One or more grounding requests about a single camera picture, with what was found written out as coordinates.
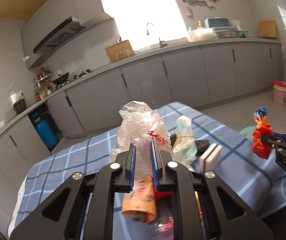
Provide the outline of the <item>orange snack packet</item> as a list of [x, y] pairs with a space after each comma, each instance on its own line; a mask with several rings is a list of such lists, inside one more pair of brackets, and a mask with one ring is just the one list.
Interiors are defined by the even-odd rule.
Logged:
[[124, 194], [121, 213], [123, 216], [150, 223], [157, 217], [154, 185], [151, 176], [134, 182], [133, 191]]

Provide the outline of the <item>clear plastic bag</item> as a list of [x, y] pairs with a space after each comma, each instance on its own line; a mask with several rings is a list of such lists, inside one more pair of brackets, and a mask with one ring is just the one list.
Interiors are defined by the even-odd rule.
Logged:
[[125, 104], [119, 114], [123, 121], [116, 135], [116, 148], [109, 153], [110, 161], [129, 150], [130, 144], [136, 148], [135, 180], [152, 175], [151, 140], [156, 139], [159, 149], [173, 154], [168, 130], [159, 113], [145, 102], [131, 101]]

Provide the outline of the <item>grey kitchen base cabinets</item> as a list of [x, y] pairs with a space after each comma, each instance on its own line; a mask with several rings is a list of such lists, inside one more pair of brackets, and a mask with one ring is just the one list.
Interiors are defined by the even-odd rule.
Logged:
[[[150, 51], [87, 74], [42, 100], [65, 137], [121, 123], [119, 109], [136, 100], [159, 108], [181, 102], [202, 108], [269, 88], [283, 77], [281, 43], [259, 38], [211, 40]], [[13, 211], [27, 172], [50, 151], [29, 112], [0, 131], [0, 208]]]

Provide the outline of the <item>kitchen faucet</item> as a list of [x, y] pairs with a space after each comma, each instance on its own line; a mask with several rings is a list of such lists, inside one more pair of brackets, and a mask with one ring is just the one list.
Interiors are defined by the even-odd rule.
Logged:
[[160, 48], [164, 48], [168, 46], [167, 42], [160, 38], [160, 35], [155, 28], [155, 25], [151, 22], [146, 23], [146, 35], [150, 37], [154, 37], [158, 41]]

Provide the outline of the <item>green enamel basin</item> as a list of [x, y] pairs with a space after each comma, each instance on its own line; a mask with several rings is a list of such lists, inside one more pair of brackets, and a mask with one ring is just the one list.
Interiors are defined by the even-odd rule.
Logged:
[[247, 125], [242, 128], [240, 128], [237, 132], [241, 134], [242, 136], [246, 137], [248, 140], [252, 139], [252, 134], [255, 130], [255, 125]]

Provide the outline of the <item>green-white plastic bag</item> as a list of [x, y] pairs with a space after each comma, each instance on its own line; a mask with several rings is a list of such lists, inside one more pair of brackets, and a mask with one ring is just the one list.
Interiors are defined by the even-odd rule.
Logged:
[[172, 151], [173, 160], [187, 167], [196, 160], [197, 148], [192, 130], [192, 120], [185, 115], [177, 119], [177, 137]]

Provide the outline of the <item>blue plaid tablecloth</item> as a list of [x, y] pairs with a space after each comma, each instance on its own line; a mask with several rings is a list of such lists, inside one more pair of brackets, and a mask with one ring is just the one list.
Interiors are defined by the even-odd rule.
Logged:
[[[185, 115], [192, 121], [196, 139], [222, 146], [216, 174], [260, 217], [286, 206], [286, 173], [276, 164], [274, 154], [266, 160], [257, 157], [246, 137], [182, 103], [160, 107], [158, 113], [170, 133], [177, 130], [176, 120]], [[116, 134], [117, 129], [111, 129], [36, 163], [20, 187], [8, 232], [73, 173], [92, 174], [107, 165], [109, 153], [116, 147]]]

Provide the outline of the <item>wooden cutting board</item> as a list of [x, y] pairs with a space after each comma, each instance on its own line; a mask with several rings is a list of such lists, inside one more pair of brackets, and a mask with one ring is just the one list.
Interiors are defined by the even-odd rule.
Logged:
[[277, 25], [275, 20], [258, 22], [259, 37], [277, 38]]
[[134, 51], [129, 40], [125, 40], [105, 48], [111, 62], [127, 59], [134, 55]]

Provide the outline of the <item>black wok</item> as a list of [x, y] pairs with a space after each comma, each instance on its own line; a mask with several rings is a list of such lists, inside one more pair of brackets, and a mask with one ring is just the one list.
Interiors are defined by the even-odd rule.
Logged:
[[54, 80], [46, 80], [45, 83], [53, 83], [54, 85], [61, 85], [68, 80], [68, 77], [69, 77], [69, 73], [66, 72], [65, 74], [59, 75]]

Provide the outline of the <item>spice rack with bottles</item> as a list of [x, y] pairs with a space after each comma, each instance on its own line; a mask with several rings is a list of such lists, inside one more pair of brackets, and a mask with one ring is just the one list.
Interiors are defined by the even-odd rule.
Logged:
[[34, 93], [37, 101], [41, 101], [53, 92], [52, 72], [47, 65], [43, 65], [34, 77]]

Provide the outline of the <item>dark cooking pot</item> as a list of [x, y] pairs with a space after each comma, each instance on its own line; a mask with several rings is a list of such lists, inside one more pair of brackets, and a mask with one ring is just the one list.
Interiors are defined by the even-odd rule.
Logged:
[[18, 99], [14, 104], [13, 104], [13, 109], [16, 113], [16, 115], [21, 114], [27, 109], [27, 103], [24, 98]]

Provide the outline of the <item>blue dish rack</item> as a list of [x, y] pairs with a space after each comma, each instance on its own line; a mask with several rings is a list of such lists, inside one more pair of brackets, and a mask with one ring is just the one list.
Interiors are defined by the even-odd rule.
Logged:
[[207, 18], [204, 20], [204, 26], [213, 29], [214, 38], [219, 38], [217, 33], [220, 31], [237, 31], [228, 18]]

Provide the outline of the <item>white plastic tub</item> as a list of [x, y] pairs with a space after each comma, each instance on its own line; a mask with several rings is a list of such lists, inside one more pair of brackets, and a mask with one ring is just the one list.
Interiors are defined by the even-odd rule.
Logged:
[[208, 41], [214, 38], [214, 32], [212, 28], [200, 28], [191, 30], [187, 33], [187, 39], [189, 42]]

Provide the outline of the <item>range hood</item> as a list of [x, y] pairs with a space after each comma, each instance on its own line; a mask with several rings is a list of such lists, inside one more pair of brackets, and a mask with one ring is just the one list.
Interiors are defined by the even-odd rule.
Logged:
[[48, 35], [36, 45], [33, 52], [34, 54], [51, 53], [58, 46], [84, 29], [86, 29], [86, 27], [80, 25], [76, 18], [70, 16], [48, 33]]

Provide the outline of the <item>hanging cloths on wall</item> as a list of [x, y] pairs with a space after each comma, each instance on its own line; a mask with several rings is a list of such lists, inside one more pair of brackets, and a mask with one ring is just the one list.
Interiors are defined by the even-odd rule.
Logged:
[[209, 8], [214, 8], [215, 3], [219, 0], [182, 0], [183, 3], [187, 3], [189, 5], [193, 5], [195, 3], [202, 5], [203, 3], [206, 4]]

